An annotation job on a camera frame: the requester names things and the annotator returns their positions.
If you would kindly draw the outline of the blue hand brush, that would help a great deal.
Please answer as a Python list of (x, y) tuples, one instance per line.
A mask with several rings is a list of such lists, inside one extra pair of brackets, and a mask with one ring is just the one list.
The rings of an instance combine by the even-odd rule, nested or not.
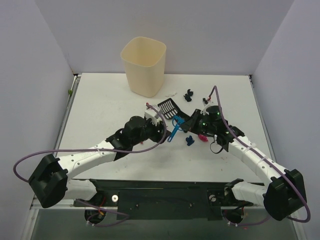
[(175, 115), (173, 118), (172, 118), (172, 125), (173, 125), (173, 130), (171, 132), (171, 134), (169, 135), (169, 137), (167, 138), (167, 142), (171, 142), (173, 140), (173, 138), (175, 137), (176, 133), (178, 131), (183, 131), (182, 128), (181, 128), (181, 125), (185, 122), (185, 120), (178, 116), (178, 115)]

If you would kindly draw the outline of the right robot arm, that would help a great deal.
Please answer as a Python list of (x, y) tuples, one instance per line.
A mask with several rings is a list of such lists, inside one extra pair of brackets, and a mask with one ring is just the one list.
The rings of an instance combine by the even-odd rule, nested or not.
[(263, 206), (275, 220), (281, 221), (307, 202), (304, 179), (296, 170), (288, 170), (261, 152), (236, 126), (228, 124), (218, 106), (196, 109), (191, 116), (182, 113), (184, 131), (215, 137), (218, 145), (241, 160), (263, 183), (256, 185), (236, 179), (225, 185), (224, 201), (234, 205), (245, 201)]

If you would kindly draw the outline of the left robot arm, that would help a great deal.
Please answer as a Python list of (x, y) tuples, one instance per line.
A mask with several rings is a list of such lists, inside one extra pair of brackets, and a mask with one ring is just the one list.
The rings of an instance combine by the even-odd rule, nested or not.
[(161, 119), (133, 116), (113, 135), (88, 149), (71, 155), (44, 156), (28, 179), (35, 196), (43, 208), (50, 208), (62, 199), (82, 199), (97, 206), (103, 193), (90, 180), (75, 180), (77, 175), (101, 164), (114, 162), (130, 154), (134, 146), (151, 140), (162, 144), (170, 135)]

